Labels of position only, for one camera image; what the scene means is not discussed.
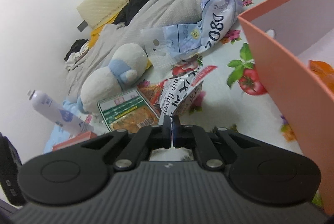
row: white spray can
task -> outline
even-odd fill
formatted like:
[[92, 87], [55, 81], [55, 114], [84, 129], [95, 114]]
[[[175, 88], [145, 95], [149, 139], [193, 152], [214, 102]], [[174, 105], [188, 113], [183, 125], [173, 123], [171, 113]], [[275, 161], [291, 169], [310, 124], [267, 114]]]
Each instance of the white spray can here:
[[28, 91], [29, 100], [33, 108], [48, 120], [57, 124], [71, 135], [93, 131], [93, 126], [64, 109], [59, 103], [39, 90]]

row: white wall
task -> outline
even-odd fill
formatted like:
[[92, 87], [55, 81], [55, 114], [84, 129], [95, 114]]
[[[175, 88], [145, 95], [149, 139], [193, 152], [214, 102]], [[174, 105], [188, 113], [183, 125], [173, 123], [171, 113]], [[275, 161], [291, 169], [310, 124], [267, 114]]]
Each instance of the white wall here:
[[31, 108], [26, 93], [39, 89], [59, 102], [65, 98], [63, 58], [90, 32], [76, 29], [82, 1], [0, 0], [0, 132], [22, 162], [42, 153], [53, 128]]

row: white plush toy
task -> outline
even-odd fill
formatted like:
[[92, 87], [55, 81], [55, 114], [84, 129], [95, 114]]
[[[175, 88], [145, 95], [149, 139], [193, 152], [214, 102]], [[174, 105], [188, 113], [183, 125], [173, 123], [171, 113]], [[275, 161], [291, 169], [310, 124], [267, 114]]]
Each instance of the white plush toy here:
[[97, 102], [125, 91], [143, 75], [149, 64], [141, 46], [128, 43], [118, 48], [108, 66], [88, 76], [77, 101], [82, 113], [99, 113]]

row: red box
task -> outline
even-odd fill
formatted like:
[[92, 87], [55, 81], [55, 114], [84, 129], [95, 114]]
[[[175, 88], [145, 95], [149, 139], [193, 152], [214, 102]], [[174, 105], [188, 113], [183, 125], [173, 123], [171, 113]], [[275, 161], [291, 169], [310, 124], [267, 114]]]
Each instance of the red box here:
[[[334, 213], [334, 94], [308, 60], [334, 64], [333, 0], [267, 0], [239, 16], [261, 82], [304, 155], [320, 168], [325, 211]], [[274, 30], [271, 38], [266, 31]]]
[[66, 147], [69, 147], [69, 146], [72, 146], [72, 145], [75, 145], [75, 144], [78, 144], [78, 143], [81, 143], [83, 141], [86, 141], [86, 140], [89, 140], [89, 139], [93, 139], [97, 137], [97, 135], [93, 132], [85, 132], [85, 133], [81, 133], [79, 135], [77, 135], [76, 137], [73, 137], [69, 140], [66, 140], [64, 142], [61, 142], [57, 145], [54, 145], [52, 147], [52, 151], [56, 151], [58, 149], [62, 149], [62, 148], [66, 148]]

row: black device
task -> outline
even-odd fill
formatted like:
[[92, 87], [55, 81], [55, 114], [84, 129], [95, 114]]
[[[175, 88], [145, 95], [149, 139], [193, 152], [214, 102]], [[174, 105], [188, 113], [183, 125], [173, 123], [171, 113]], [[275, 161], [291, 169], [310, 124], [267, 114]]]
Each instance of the black device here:
[[[191, 149], [194, 161], [150, 162], [152, 150]], [[226, 128], [120, 129], [27, 162], [18, 175], [28, 203], [17, 224], [320, 224], [311, 204], [321, 175], [310, 159]]]
[[0, 133], [0, 184], [9, 202], [15, 206], [26, 203], [17, 183], [17, 174], [22, 166], [15, 147]]

